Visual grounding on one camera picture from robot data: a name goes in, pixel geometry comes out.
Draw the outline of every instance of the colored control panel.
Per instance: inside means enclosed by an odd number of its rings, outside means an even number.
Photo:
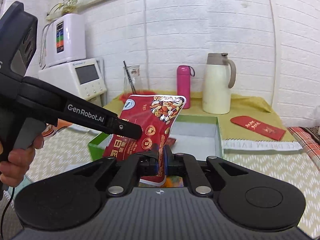
[[[57,25],[57,53],[63,52],[63,22]]]

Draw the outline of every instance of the white appliance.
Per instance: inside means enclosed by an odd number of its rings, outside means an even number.
[[[107,91],[95,58],[45,68],[39,79],[100,106],[100,95]]]
[[[210,114],[226,114],[230,111],[230,88],[236,82],[236,65],[227,56],[228,53],[208,54],[202,108]]]
[[[86,58],[84,17],[66,14],[48,27],[46,37],[46,67]]]

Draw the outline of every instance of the appliance display screen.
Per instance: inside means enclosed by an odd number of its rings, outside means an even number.
[[[96,67],[94,65],[77,67],[76,72],[81,85],[99,78]]]

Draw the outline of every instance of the circular pad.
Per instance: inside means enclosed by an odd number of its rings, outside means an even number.
[[[23,224],[58,231],[88,221],[100,208],[99,191],[84,176],[63,181],[50,178],[25,187],[16,197],[15,210]]]
[[[255,187],[249,189],[245,194],[247,201],[256,207],[272,208],[279,205],[282,200],[282,194],[270,187]]]
[[[246,228],[271,231],[299,223],[306,202],[293,185],[257,172],[230,178],[217,200],[232,221]]]

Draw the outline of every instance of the human hand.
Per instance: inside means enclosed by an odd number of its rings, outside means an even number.
[[[36,151],[41,149],[44,144],[42,135],[36,137],[33,145],[26,150],[13,149],[8,156],[8,161],[0,162],[0,180],[3,184],[10,187],[17,187],[22,181],[23,176],[29,170]],[[0,143],[0,154],[3,152],[2,144]]]

